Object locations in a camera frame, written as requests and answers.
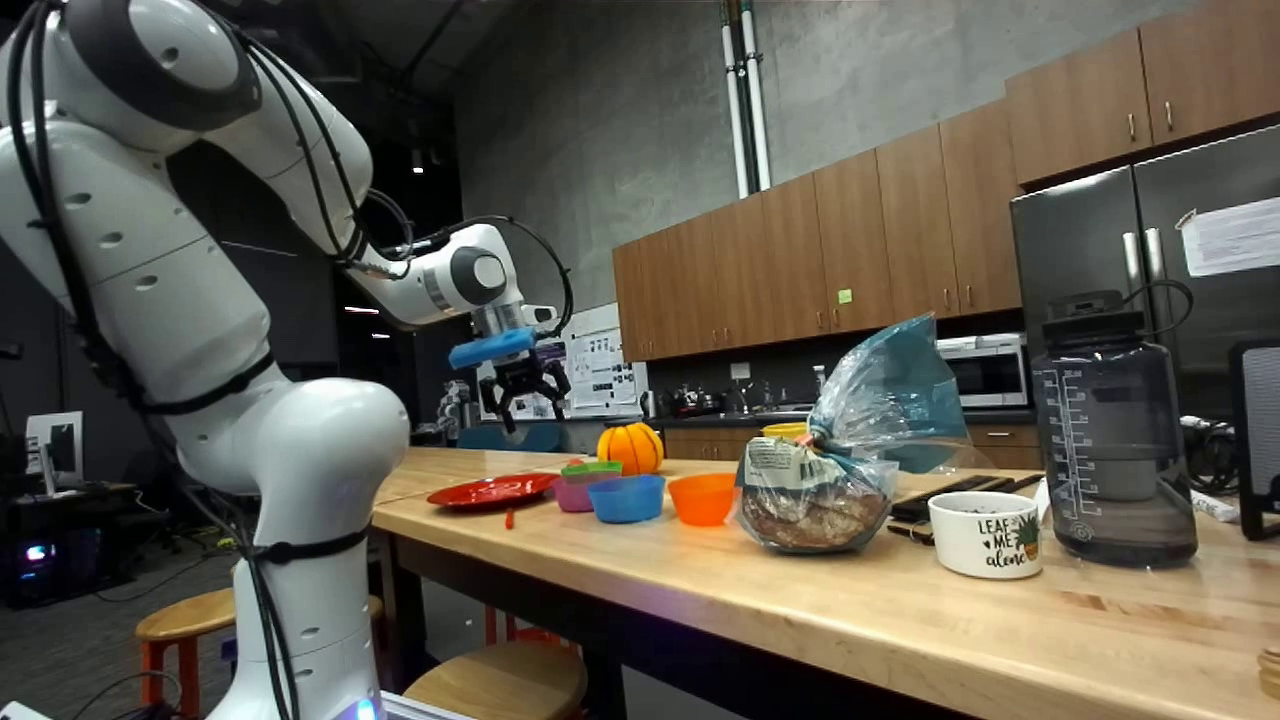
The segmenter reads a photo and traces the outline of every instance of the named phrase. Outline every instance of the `plastic bag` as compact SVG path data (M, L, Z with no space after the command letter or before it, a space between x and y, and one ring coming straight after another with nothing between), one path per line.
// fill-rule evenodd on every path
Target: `plastic bag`
M808 434L808 444L758 438L746 447L737 519L771 551L861 551L890 519L891 478L970 444L933 317L857 344L822 389Z

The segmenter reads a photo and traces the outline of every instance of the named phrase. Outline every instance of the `stainless steel refrigerator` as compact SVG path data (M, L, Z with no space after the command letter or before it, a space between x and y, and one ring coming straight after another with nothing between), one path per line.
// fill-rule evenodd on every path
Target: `stainless steel refrigerator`
M1062 297L1123 291L1176 360L1183 417L1232 419L1232 349L1280 336L1280 130L1013 199L1033 355Z

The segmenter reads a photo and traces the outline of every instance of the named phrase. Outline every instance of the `floor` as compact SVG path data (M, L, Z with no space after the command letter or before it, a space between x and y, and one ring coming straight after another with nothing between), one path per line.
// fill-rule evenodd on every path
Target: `floor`
M232 551L218 551L209 539L175 539L166 547L138 547L138 568L140 573L131 585L103 594L51 601L42 609L0 604L0 710L22 700L51 720L140 718L131 626L173 601L224 587ZM476 601L441 585L423 585L423 604L433 657L454 657L480 643ZM202 643L205 710L211 710L232 682L229 659L220 657L224 640L232 640L232 633ZM732 720L732 714L721 714L642 672L629 672L626 687L633 720Z

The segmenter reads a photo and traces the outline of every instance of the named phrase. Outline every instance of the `stool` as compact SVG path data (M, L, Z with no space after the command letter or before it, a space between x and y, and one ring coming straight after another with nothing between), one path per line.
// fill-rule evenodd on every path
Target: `stool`
M374 640L381 643L381 614L385 604L370 595L370 615L374 615ZM166 652L175 643L175 675L182 675L182 718L195 720L202 718L202 652L195 640L220 629L236 626L236 594L218 587L202 594L189 601L175 601L153 615L145 615L131 636L140 640L140 672L145 672L145 710L157 710L166 700L160 694L160 672L166 672Z
M486 643L407 684L407 700L476 720L562 720L579 710L587 670L576 652L536 640Z

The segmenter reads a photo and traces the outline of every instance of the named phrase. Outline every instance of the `red plate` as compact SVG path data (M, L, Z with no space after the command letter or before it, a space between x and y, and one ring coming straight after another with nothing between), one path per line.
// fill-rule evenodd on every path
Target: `red plate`
M558 487L558 471L514 471L514 478L436 487L430 504L460 508L460 514L509 508L509 504L547 502L552 487Z

